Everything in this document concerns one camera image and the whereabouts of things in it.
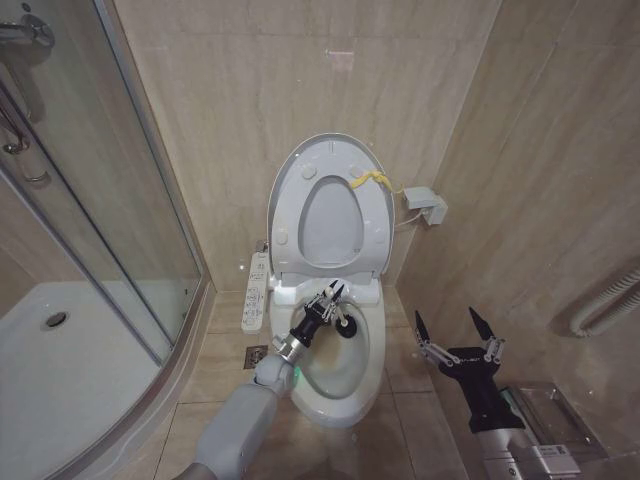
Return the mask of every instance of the shower drain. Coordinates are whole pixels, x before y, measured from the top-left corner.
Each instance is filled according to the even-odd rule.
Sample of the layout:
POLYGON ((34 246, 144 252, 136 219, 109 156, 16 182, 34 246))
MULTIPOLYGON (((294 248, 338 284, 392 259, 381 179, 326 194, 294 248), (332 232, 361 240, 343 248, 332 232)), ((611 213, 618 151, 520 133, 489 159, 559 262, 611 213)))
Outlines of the shower drain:
POLYGON ((69 314, 67 312, 58 312, 58 313, 54 313, 49 318, 47 318, 47 321, 44 323, 49 328, 55 328, 62 325, 68 317, 69 317, 69 314))

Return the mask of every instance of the bathroom wall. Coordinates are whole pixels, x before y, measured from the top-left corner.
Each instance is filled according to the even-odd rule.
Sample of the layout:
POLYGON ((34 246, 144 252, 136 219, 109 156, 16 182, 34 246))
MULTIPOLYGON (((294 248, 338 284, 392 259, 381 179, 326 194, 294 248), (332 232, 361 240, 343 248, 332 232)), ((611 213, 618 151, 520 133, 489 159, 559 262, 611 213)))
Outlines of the bathroom wall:
MULTIPOLYGON (((31 110, 35 134, 131 277, 197 277, 95 6, 76 0, 30 5, 51 26, 55 45, 3 45, 0 80, 23 111, 31 110)), ((6 10, 7 18, 24 14, 20 2, 6 10)), ((14 158, 0 156, 21 175, 14 158)), ((37 148, 20 161, 33 175, 46 168, 37 148)), ((120 278, 61 182, 28 191, 97 277, 120 278)))
POLYGON ((0 317, 36 284, 78 280, 78 270, 0 179, 0 317))
MULTIPOLYGON (((498 381, 553 381, 612 459, 640 473, 640 312, 600 337, 567 317, 640 255, 640 2, 504 0, 397 288, 442 345, 478 343, 473 305, 507 338, 498 381)), ((483 478, 455 383, 434 383, 470 478, 483 478)))
MULTIPOLYGON (((244 290, 276 172, 309 136, 351 134, 395 185, 433 183, 499 0, 116 5, 214 283, 244 290)), ((413 228, 396 233, 387 283, 413 228)))

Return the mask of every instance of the yellow cable tie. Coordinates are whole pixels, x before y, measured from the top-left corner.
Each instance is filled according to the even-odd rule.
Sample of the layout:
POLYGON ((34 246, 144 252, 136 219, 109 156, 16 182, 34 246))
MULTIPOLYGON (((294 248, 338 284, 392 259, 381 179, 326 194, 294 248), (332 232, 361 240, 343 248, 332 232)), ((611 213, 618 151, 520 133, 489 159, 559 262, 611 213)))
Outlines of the yellow cable tie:
POLYGON ((351 188, 353 189, 358 188, 359 186, 363 185, 369 178, 373 178, 376 182, 381 183, 382 185, 387 187, 387 189, 389 189, 389 191, 392 193, 400 193, 403 190, 401 188, 400 190, 395 191, 391 186, 391 181, 380 170, 372 170, 363 175, 360 175, 358 178, 356 178, 354 181, 351 182, 351 188))

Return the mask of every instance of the bidet control panel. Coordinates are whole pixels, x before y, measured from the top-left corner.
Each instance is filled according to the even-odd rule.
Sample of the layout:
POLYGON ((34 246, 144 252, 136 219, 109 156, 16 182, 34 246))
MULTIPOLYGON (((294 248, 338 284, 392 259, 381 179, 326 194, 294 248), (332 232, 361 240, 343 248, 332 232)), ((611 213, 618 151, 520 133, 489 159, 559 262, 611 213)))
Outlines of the bidet control panel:
POLYGON ((247 282, 242 311, 242 331, 258 333, 266 307, 267 282, 269 281, 269 254, 256 252, 251 257, 251 269, 247 282))

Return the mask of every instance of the wall outlet box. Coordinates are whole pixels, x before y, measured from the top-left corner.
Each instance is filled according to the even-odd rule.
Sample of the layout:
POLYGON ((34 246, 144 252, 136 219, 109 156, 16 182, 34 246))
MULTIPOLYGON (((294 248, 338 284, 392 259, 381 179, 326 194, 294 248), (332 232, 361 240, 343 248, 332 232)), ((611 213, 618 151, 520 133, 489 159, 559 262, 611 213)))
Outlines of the wall outlet box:
POLYGON ((409 210, 415 208, 433 207, 437 195, 429 187, 411 187, 404 189, 404 198, 407 199, 409 210))
POLYGON ((422 215, 429 225, 439 225, 444 220, 448 209, 447 203, 429 187, 405 188, 404 198, 407 199, 409 210, 426 209, 422 215))

